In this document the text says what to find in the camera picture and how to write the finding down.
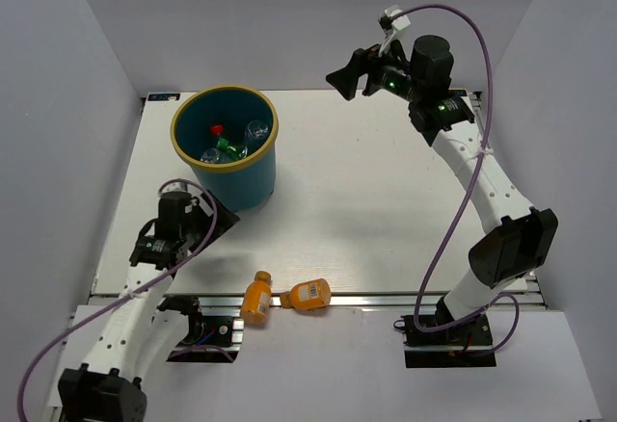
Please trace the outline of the aluminium rail table front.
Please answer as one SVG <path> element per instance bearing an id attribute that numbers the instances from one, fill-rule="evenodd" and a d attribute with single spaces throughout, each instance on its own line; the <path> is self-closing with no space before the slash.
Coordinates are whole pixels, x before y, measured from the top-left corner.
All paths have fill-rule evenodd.
<path id="1" fill-rule="evenodd" d="M 546 304 L 542 295 L 538 292 L 511 293 L 521 307 L 543 307 Z M 422 307 L 434 306 L 437 304 L 441 295 L 425 295 L 422 298 Z M 239 307 L 242 303 L 242 296 L 200 296 L 200 303 L 204 307 Z M 104 306 L 111 303 L 110 296 L 92 296 L 88 299 L 87 305 Z M 511 300 L 501 299 L 497 304 L 510 304 Z M 331 297 L 330 306 L 353 306 L 353 307 L 413 307 L 416 304 L 415 295 L 334 295 Z M 271 300 L 272 306 L 280 306 L 280 300 L 274 296 Z"/>

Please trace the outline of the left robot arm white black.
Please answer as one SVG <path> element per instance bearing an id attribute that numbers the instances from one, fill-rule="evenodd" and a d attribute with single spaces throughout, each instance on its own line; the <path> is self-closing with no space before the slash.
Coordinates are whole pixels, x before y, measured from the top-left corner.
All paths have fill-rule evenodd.
<path id="1" fill-rule="evenodd" d="M 142 421 L 144 382 L 168 357 L 201 348 L 212 335 L 200 303 L 168 296 L 174 267 L 199 254 L 239 218 L 207 194 L 160 195 L 158 214 L 139 231 L 119 296 L 99 337 L 58 381 L 65 421 Z"/>

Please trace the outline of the clear bottle red label red cap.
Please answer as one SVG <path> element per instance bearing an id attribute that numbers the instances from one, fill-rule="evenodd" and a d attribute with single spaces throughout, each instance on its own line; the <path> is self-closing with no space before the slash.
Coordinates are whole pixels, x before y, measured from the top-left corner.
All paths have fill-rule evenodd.
<path id="1" fill-rule="evenodd" d="M 224 126 L 222 124 L 211 125 L 210 132 L 214 136 L 221 136 L 224 133 Z"/>

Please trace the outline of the teal bin with yellow rim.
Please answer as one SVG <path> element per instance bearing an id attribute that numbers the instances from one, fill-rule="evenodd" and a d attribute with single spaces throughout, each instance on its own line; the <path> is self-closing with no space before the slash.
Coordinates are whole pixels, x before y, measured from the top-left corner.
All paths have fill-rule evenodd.
<path id="1" fill-rule="evenodd" d="M 279 118 L 261 92 L 221 86 L 189 97 L 174 114 L 176 155 L 233 212 L 263 204 L 276 183 Z"/>

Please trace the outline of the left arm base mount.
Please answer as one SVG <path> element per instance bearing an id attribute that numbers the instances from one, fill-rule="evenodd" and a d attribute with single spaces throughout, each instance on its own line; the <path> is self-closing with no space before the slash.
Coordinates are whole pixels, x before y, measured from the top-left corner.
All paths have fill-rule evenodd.
<path id="1" fill-rule="evenodd" d="M 244 334 L 237 301 L 172 296 L 157 310 L 176 311 L 187 325 L 187 334 L 172 350 L 168 362 L 233 363 L 237 359 Z"/>

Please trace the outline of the clear bottle blue label white cap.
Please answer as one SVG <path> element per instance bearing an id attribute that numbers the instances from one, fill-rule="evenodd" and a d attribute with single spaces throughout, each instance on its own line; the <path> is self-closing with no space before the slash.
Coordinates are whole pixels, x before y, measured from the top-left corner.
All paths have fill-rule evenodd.
<path id="1" fill-rule="evenodd" d="M 259 149 L 270 135 L 270 126 L 261 119 L 250 121 L 245 129 L 245 143 L 250 149 Z"/>

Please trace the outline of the orange bottle with barcode label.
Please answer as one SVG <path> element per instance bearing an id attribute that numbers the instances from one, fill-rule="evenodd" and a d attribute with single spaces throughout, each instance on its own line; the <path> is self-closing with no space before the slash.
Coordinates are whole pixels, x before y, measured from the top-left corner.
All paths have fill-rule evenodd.
<path id="1" fill-rule="evenodd" d="M 300 282 L 280 295 L 281 307 L 311 311 L 330 305 L 332 291 L 324 278 Z"/>

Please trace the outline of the green plastic bottle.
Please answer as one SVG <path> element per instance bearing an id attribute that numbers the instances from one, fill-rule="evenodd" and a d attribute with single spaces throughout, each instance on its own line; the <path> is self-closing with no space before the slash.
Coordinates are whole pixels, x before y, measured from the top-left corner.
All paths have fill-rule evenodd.
<path id="1" fill-rule="evenodd" d="M 245 145 L 236 145 L 225 137 L 218 138 L 216 148 L 223 151 L 232 161 L 243 160 L 248 155 L 248 148 Z"/>

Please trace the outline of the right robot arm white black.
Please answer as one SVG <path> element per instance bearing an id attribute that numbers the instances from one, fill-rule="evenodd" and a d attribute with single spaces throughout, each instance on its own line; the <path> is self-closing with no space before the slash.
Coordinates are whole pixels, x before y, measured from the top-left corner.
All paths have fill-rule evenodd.
<path id="1" fill-rule="evenodd" d="M 450 90 L 453 65 L 449 42 L 428 35 L 416 39 L 411 54 L 398 41 L 388 50 L 359 48 L 326 77 L 346 100 L 364 77 L 363 95 L 385 90 L 408 101 L 412 125 L 451 168 L 480 219 L 484 236 L 469 250 L 469 269 L 440 299 L 431 326 L 449 344 L 467 336 L 469 320 L 507 286 L 546 262 L 558 227 L 551 209 L 538 209 L 513 184 L 488 148 L 489 129 Z"/>

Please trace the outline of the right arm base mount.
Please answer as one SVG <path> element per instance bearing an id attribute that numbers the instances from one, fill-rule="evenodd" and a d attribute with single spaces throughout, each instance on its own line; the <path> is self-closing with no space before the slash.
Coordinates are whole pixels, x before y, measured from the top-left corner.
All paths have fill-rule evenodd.
<path id="1" fill-rule="evenodd" d="M 422 332 L 412 315 L 401 316 L 393 328 L 403 335 L 408 369 L 493 368 L 496 356 L 488 318 L 437 332 Z"/>

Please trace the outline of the orange bottle label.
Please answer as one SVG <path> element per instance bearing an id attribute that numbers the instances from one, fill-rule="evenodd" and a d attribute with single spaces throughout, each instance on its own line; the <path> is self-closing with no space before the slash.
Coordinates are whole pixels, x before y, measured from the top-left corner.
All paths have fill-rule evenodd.
<path id="1" fill-rule="evenodd" d="M 240 308 L 240 317 L 248 325 L 263 325 L 267 318 L 271 302 L 271 275 L 257 271 L 254 281 L 247 287 Z"/>

